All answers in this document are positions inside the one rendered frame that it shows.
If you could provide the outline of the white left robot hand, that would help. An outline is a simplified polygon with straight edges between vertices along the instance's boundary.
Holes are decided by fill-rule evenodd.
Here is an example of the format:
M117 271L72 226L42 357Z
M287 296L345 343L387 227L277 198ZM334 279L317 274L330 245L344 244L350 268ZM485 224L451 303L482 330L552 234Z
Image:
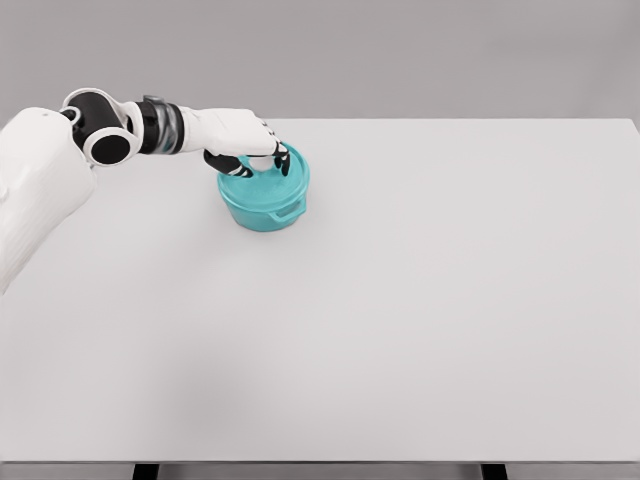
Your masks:
M224 175L253 176L253 171L240 161L241 156L271 156L283 176L289 173L288 148L251 110L218 108L199 111L191 122L189 140L195 149L205 151L205 162Z

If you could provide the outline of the teal pot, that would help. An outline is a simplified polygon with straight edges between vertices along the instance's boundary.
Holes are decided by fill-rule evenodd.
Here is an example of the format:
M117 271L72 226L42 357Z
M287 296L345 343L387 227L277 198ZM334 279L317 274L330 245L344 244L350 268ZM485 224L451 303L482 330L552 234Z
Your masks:
M306 195L300 196L295 202L276 211L255 212L226 204L232 218L242 227L257 232L272 232L292 225L306 212Z

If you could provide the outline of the teal pot lid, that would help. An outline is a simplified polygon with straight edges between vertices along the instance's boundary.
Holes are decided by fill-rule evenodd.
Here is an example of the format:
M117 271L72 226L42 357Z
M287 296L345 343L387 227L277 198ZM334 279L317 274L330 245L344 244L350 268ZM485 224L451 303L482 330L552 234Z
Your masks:
M253 170L250 178L219 174L218 190L225 202L255 212L279 210L300 196L305 196L310 182L310 169L303 155L291 144L285 143L290 155L287 176L271 164L269 170L259 171L250 161L253 157L240 156L245 167Z

